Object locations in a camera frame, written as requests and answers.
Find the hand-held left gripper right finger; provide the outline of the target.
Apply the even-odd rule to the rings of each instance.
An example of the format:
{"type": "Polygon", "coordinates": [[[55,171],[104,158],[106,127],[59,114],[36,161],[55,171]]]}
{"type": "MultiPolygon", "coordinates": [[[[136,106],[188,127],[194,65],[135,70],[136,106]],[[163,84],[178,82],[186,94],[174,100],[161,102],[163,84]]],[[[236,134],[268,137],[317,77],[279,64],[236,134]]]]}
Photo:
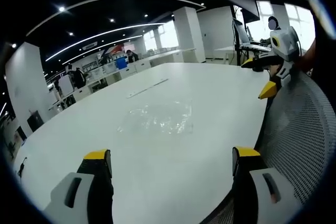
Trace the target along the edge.
{"type": "Polygon", "coordinates": [[[293,185],[253,148],[235,146],[233,223],[289,223],[300,210],[293,185]]]}

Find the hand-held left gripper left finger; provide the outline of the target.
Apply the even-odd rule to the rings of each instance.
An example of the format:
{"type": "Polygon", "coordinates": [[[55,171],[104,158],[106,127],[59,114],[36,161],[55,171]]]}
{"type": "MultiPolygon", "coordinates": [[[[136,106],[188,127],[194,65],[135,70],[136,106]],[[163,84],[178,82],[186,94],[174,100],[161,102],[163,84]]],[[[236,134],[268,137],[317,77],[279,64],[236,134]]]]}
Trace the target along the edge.
{"type": "Polygon", "coordinates": [[[113,223],[113,194],[110,150],[93,151],[51,191],[44,215],[51,223],[113,223]]]}

